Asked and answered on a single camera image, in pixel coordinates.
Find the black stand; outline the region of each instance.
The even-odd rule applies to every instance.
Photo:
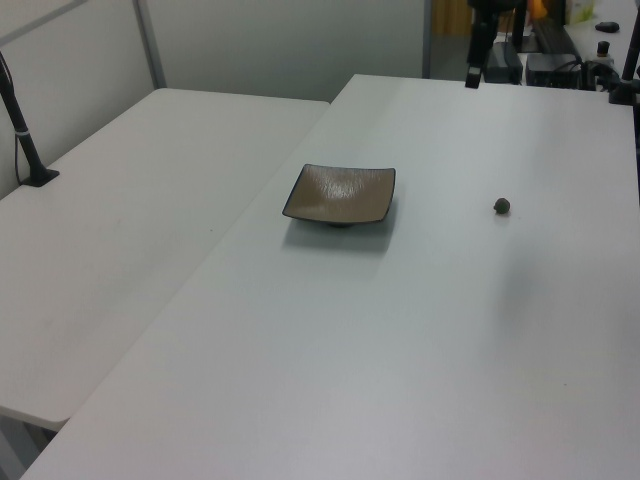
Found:
[[[540,46],[533,36],[524,36],[524,24],[527,19],[527,2],[520,2],[516,7],[513,20],[511,41],[518,53],[538,53]]]
[[[624,63],[624,70],[620,84],[609,93],[609,103],[614,105],[635,105],[636,93],[640,93],[640,82],[633,80],[638,57],[640,56],[640,7],[636,15],[636,24],[633,27],[633,35],[629,44],[627,60]]]
[[[9,112],[9,117],[11,117],[11,123],[13,123],[13,128],[16,131],[18,140],[20,140],[20,145],[22,145],[22,150],[24,150],[31,169],[31,175],[22,183],[23,185],[32,187],[41,187],[60,175],[60,173],[55,170],[47,170],[40,161],[40,156],[38,155],[36,146],[33,144],[31,134],[22,116],[20,105],[18,105],[9,70],[1,53],[0,63],[0,94],[7,107],[7,112]]]

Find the square dish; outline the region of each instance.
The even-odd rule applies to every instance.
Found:
[[[282,211],[286,217],[336,226],[381,222],[387,216],[396,170],[307,164]]]

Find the white wall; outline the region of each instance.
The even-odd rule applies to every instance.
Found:
[[[90,0],[0,49],[45,165],[153,90],[132,0]],[[13,127],[1,105],[0,198],[15,187]]]
[[[422,76],[425,0],[141,5],[172,88],[332,101],[355,73]]]

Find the cable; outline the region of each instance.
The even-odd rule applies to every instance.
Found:
[[[2,64],[2,69],[7,72],[7,78],[9,79],[9,84],[11,85],[11,91],[13,91],[13,77],[11,76],[11,70],[9,70],[9,65],[7,65],[2,52],[0,52],[0,64]]]
[[[9,70],[9,66],[7,65],[6,60],[4,59],[4,55],[2,55],[2,52],[0,52],[0,66],[2,66],[2,69],[5,71],[7,78],[9,79],[9,85],[11,86],[11,91],[13,92],[13,77],[11,76],[11,70]],[[20,180],[20,173],[18,173],[18,134],[15,133],[14,134],[14,167],[16,170],[16,181],[18,182],[18,185],[22,185],[22,180]]]
[[[551,85],[551,81],[553,80],[553,74],[559,72],[560,70],[562,70],[563,68],[567,68],[572,66],[572,68],[569,70],[569,73],[571,73],[571,71],[576,68],[577,66],[582,66],[582,62],[579,61],[578,59],[576,60],[571,60],[570,62],[564,63],[562,65],[560,65],[558,68],[556,68],[555,70],[552,70],[551,73],[549,74],[549,78],[547,79],[547,83],[545,84],[545,88],[549,88],[549,85]]]
[[[22,185],[22,180],[20,180],[20,173],[18,173],[18,134],[14,134],[14,143],[15,143],[15,160],[14,160],[14,166],[16,169],[16,181],[18,182],[18,185]]]

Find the white table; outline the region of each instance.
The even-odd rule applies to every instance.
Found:
[[[283,217],[307,162],[389,218]],[[606,96],[356,76],[24,480],[637,478],[635,174]]]
[[[583,60],[586,60],[588,55],[595,55],[598,42],[603,40],[609,42],[611,44],[609,54],[613,57],[616,70],[622,74],[637,12],[638,9],[633,0],[598,0],[593,19],[567,25],[565,29]],[[595,26],[600,22],[617,22],[620,24],[620,31],[599,32]]]
[[[0,414],[59,429],[327,107],[159,90],[3,199]]]

